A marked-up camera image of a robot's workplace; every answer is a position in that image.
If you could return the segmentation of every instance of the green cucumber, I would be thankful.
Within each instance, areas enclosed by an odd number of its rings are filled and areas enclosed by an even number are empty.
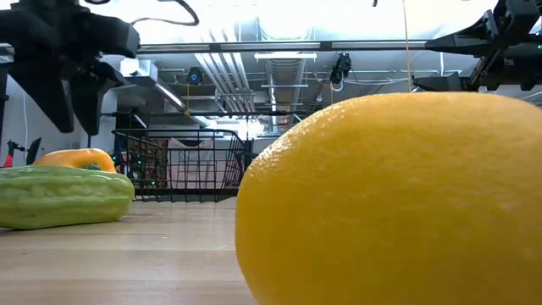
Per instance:
[[[130,209],[128,177],[57,166],[0,169],[0,227],[42,229],[115,221]]]

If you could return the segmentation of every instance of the yellow fruit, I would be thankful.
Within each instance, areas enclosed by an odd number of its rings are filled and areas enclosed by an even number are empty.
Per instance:
[[[235,242],[262,305],[540,305],[542,111],[474,93],[326,108],[252,163]]]

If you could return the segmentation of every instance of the yellow bell pepper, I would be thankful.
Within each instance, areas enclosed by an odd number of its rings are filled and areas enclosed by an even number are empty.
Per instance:
[[[37,166],[62,166],[73,169],[97,169],[116,173],[111,156],[101,149],[67,149],[51,152],[34,162]]]

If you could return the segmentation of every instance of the black wire basket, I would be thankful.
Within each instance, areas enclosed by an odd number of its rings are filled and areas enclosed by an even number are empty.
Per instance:
[[[140,201],[219,202],[234,197],[252,160],[250,145],[231,130],[113,133],[117,171],[132,180]]]

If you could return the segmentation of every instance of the wooden table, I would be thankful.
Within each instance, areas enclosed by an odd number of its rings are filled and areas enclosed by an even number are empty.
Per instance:
[[[254,304],[235,202],[135,202],[121,221],[0,230],[0,304]]]

